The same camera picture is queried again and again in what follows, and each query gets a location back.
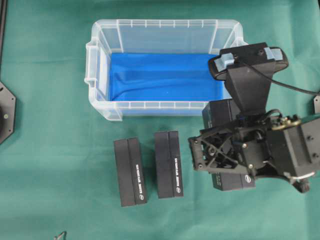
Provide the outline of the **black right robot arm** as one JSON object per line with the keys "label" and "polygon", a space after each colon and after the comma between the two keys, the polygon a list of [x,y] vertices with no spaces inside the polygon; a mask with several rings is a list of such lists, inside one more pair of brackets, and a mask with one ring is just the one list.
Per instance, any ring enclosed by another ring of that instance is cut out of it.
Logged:
{"label": "black right robot arm", "polygon": [[215,189],[252,189],[260,179],[278,179],[298,192],[310,189],[320,170],[320,119],[283,116],[277,109],[237,116],[188,140],[193,168],[212,176]]}

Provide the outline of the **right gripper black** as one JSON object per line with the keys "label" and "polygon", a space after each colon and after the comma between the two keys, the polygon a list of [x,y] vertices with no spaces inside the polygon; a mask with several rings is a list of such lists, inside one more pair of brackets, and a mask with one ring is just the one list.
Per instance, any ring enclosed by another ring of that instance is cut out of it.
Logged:
{"label": "right gripper black", "polygon": [[210,174],[273,175],[267,132],[272,117],[240,117],[188,139],[193,169]]}

